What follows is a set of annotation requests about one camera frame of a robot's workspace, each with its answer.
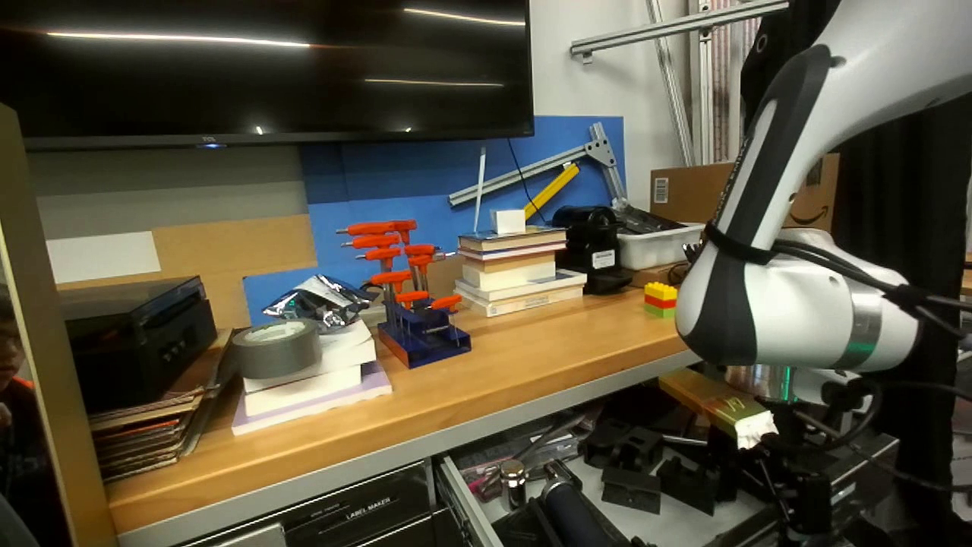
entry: workbench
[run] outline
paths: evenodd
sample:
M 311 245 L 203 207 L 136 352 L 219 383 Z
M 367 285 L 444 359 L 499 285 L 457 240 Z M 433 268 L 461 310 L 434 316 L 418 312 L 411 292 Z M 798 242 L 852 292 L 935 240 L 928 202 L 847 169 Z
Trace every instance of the workbench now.
M 105 487 L 119 545 L 176 545 L 699 361 L 641 292 L 457 325 L 472 352 L 412 371 L 383 352 L 394 393 L 374 400 L 235 439 L 232 393 L 191 456 Z

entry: paper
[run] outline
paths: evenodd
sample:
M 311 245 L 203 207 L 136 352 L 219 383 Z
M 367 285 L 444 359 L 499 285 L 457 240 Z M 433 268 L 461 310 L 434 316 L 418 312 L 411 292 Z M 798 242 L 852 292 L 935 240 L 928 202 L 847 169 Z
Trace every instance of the paper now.
M 54 282 L 162 271 L 152 231 L 50 240 Z

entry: television screen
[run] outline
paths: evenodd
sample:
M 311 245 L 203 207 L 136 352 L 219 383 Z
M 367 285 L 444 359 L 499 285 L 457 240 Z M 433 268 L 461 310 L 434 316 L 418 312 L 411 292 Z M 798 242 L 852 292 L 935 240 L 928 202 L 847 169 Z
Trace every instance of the television screen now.
M 528 0 L 0 0 L 31 149 L 531 135 Z

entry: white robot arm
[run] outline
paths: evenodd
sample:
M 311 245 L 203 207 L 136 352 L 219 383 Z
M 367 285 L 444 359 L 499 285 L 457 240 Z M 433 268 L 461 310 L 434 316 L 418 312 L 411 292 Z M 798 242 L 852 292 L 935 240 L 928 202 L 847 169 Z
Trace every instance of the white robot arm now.
M 910 352 L 919 319 L 886 298 L 904 285 L 897 271 L 821 233 L 791 240 L 841 255 L 846 271 L 773 249 L 788 240 L 791 202 L 821 155 L 972 91 L 968 23 L 972 0 L 841 0 L 821 40 L 775 75 L 680 285 L 678 331 L 706 361 L 886 371 Z

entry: white wall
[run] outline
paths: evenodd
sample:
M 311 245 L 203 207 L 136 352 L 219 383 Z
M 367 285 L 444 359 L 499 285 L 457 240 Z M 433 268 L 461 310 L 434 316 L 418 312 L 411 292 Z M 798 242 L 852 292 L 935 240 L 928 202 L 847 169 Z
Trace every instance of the white wall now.
M 629 197 L 648 205 L 654 167 L 680 165 L 654 43 L 570 62 L 573 40 L 648 23 L 645 0 L 531 0 L 537 116 L 622 116 Z M 144 231 L 304 212 L 293 147 L 34 151 L 31 177 L 50 237 Z

